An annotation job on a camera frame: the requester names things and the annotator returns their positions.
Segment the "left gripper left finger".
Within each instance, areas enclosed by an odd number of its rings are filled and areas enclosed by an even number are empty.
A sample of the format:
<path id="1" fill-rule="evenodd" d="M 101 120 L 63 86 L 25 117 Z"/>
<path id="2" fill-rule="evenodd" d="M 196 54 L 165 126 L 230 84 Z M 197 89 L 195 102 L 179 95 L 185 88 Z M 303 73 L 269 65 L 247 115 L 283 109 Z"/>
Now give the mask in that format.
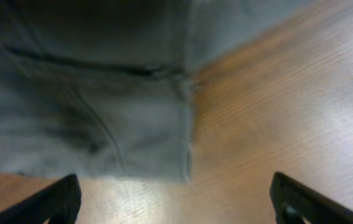
<path id="1" fill-rule="evenodd" d="M 74 224 L 80 207 L 80 183 L 71 174 L 0 212 L 0 224 Z"/>

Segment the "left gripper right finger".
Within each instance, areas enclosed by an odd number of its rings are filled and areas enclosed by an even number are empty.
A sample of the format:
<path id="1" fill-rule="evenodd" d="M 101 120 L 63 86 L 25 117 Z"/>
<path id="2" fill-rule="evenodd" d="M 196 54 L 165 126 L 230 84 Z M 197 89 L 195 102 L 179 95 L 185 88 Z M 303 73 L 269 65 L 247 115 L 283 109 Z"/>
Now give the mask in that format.
<path id="1" fill-rule="evenodd" d="M 270 198 L 277 224 L 353 224 L 352 210 L 281 172 L 273 175 Z"/>

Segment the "grey shorts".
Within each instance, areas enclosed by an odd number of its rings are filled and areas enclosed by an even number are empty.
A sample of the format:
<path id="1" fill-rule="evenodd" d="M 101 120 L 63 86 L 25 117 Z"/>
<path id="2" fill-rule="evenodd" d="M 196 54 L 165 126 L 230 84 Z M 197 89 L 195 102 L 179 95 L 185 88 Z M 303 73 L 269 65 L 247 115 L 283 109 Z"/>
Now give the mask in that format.
<path id="1" fill-rule="evenodd" d="M 191 175 L 193 74 L 303 1 L 0 1 L 0 172 Z"/>

